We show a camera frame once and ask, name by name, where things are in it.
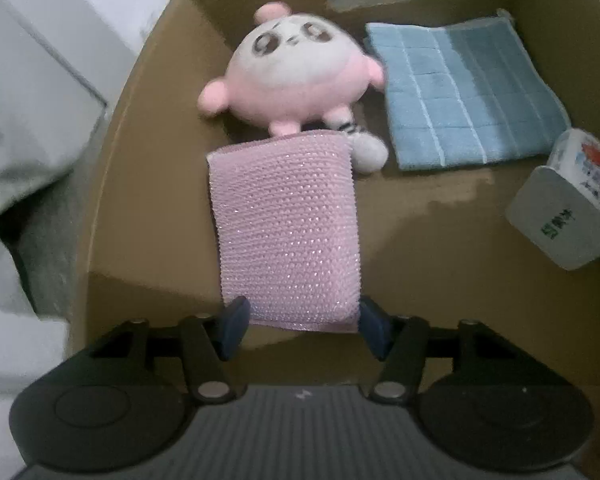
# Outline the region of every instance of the white plush face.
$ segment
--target white plush face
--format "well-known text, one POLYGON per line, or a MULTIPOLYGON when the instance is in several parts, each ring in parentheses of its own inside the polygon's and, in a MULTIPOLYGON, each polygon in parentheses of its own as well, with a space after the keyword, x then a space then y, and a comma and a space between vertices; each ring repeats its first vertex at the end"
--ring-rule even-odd
POLYGON ((333 23, 312 14, 292 14, 252 30, 231 64, 261 85, 278 88, 328 80, 357 53, 357 43, 333 23))

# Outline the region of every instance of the stuffed animal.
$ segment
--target stuffed animal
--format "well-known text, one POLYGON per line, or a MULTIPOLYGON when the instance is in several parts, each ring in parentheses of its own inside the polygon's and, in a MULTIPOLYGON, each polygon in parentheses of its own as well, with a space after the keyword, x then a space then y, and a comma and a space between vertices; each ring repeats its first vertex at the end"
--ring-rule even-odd
POLYGON ((322 120, 348 135, 355 170, 380 170, 387 147, 354 122, 350 105, 369 85, 384 88, 382 66, 333 23, 292 14, 281 2, 260 7, 255 21, 259 25, 242 40, 224 77, 203 89, 200 111, 213 116, 229 109, 272 136, 296 134, 302 124, 322 120))

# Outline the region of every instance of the circular cover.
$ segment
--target circular cover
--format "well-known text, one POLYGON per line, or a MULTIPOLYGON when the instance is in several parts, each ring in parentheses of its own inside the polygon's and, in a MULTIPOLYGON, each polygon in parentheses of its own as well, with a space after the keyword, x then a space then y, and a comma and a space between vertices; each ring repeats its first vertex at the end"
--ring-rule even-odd
POLYGON ((11 433, 27 463, 105 472, 153 456, 175 436, 185 416, 179 391, 140 367, 130 372, 128 362, 115 361, 81 370, 88 384, 54 377, 16 398, 11 433))
POLYGON ((592 430, 584 394, 568 383, 516 382, 449 375, 421 396, 420 420, 434 443, 479 468, 531 472, 570 460, 592 430))

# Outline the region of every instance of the plush toy ear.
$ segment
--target plush toy ear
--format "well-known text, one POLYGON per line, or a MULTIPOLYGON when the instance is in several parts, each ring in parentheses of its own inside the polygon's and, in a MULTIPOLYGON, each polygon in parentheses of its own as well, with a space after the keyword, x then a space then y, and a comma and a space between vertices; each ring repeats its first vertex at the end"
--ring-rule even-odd
POLYGON ((278 18, 284 18, 291 14, 291 8, 283 2, 269 2, 264 4, 253 15, 253 19, 256 25, 261 25, 270 20, 276 20, 278 18))

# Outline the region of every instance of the white logo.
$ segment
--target white logo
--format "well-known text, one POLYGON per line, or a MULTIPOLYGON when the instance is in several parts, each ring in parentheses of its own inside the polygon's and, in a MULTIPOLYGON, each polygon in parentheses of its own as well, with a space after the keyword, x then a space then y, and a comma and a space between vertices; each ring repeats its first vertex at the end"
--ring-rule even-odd
POLYGON ((300 400, 306 400, 308 397, 313 397, 314 394, 312 394, 309 390, 302 390, 301 392, 296 393, 296 398, 300 399, 300 400))

